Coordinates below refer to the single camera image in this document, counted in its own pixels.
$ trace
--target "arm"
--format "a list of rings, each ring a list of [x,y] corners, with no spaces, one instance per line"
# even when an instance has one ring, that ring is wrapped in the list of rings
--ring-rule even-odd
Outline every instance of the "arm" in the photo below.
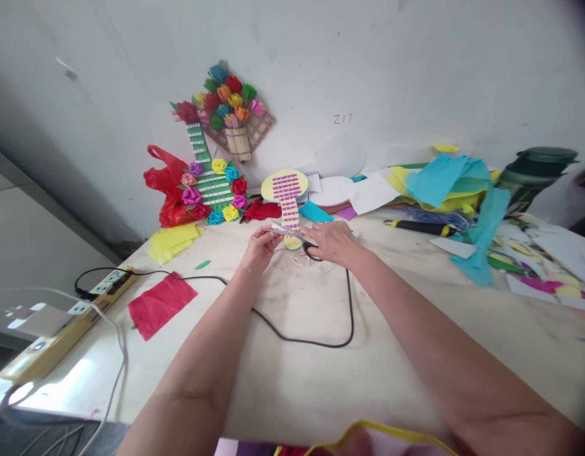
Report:
[[[363,248],[345,222],[301,228],[375,302],[467,454],[576,454],[584,436],[511,370]]]
[[[184,341],[129,428],[118,456],[212,456],[262,273],[283,236],[263,226],[221,295]]]

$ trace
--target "paper guitar craft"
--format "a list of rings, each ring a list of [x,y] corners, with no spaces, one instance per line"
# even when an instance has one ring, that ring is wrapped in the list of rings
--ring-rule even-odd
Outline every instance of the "paper guitar craft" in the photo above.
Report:
[[[294,231],[299,231],[299,208],[297,199],[309,188],[307,177],[296,170],[282,170],[271,174],[262,183],[260,193],[266,201],[279,203],[281,206],[281,224]],[[293,236],[284,238],[284,245],[289,250],[301,248],[302,241]]]

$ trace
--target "hand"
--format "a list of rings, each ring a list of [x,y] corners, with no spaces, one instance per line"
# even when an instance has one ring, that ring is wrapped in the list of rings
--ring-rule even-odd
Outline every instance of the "hand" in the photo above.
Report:
[[[347,269],[351,269],[358,256],[366,251],[345,222],[314,224],[311,228],[301,227],[300,231],[318,243],[317,248],[307,249],[312,256]]]
[[[275,252],[275,247],[284,240],[284,235],[267,231],[271,225],[263,225],[258,228],[248,241],[248,248],[243,254],[240,269],[251,273],[262,274]]]

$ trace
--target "green container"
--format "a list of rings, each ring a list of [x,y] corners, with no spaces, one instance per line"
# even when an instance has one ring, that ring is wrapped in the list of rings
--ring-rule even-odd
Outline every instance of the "green container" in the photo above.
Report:
[[[536,147],[517,155],[495,183],[511,193],[508,217],[526,212],[539,192],[554,184],[569,165],[577,163],[577,152],[571,149]]]

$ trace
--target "white tabletop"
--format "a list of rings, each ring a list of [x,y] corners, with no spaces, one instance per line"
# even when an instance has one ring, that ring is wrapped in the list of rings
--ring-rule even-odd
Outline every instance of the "white tabletop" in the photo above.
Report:
[[[579,318],[560,305],[510,294],[501,277],[495,286],[474,286],[449,262],[450,254],[428,242],[433,236],[388,227],[384,218],[371,213],[350,225],[361,233],[364,245],[471,337],[585,426],[585,343],[577,340],[585,330]],[[208,227],[163,269],[183,277],[230,279],[248,237],[261,223]],[[159,269],[148,247],[123,264]],[[211,260],[209,266],[194,270],[205,260]],[[140,277],[108,312],[124,329],[129,350],[129,368],[109,421],[134,420],[187,334],[222,290],[215,280],[190,281],[199,295],[145,342],[132,329],[127,304],[163,278]],[[224,436],[310,445],[338,439],[354,421],[371,419],[445,438],[442,419],[355,279],[352,294],[356,335],[342,349],[283,342],[252,317]],[[349,335],[345,270],[329,263],[308,264],[299,252],[276,253],[255,306],[287,336],[338,343]],[[19,407],[101,419],[120,362],[112,328],[99,322]],[[0,401],[9,386],[0,379]]]

